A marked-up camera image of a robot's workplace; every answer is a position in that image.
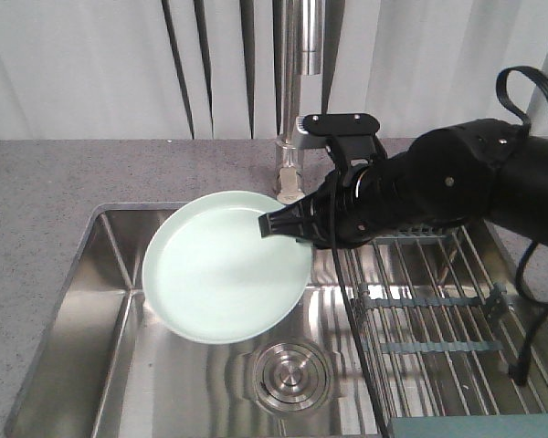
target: drain cover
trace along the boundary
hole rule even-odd
[[[310,408],[326,396],[329,388],[321,354],[293,343],[265,349],[258,358],[255,377],[259,398],[279,411]]]

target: granite countertop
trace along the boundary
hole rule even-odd
[[[409,140],[388,140],[390,152]],[[93,210],[190,201],[222,190],[272,194],[274,142],[0,141],[0,436]],[[332,167],[307,152],[305,186]],[[527,242],[500,230],[514,260]],[[548,296],[548,251],[528,281]]]

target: robotic arm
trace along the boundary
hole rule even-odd
[[[316,192],[260,216],[259,227],[263,237],[291,235],[331,248],[345,302],[337,248],[357,247],[417,224],[447,227],[471,218],[486,218],[529,237],[532,244],[518,266],[516,289],[542,311],[510,366],[510,377],[524,385],[532,340],[548,318],[548,302],[522,289],[523,270],[535,247],[548,246],[548,139],[530,135],[530,119],[510,100],[506,85],[512,71],[532,80],[547,101],[548,78],[525,66],[499,74],[498,99],[522,120],[521,126],[484,119],[432,130],[391,158],[375,135],[379,122],[370,115],[298,118],[297,147],[326,148],[335,169]]]

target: metal wire rack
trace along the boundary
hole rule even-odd
[[[476,231],[477,240],[488,235]],[[508,364],[532,311],[520,309],[509,271],[490,253],[495,245],[479,245],[465,227],[419,229],[343,252],[347,310],[386,424],[402,416],[548,412],[548,338],[535,344],[527,386],[516,386]]]

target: light green plate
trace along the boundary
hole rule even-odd
[[[199,198],[164,222],[146,250],[144,295],[173,332],[208,344],[253,338],[280,322],[309,281],[311,246],[262,238],[258,217],[283,205],[263,194]]]

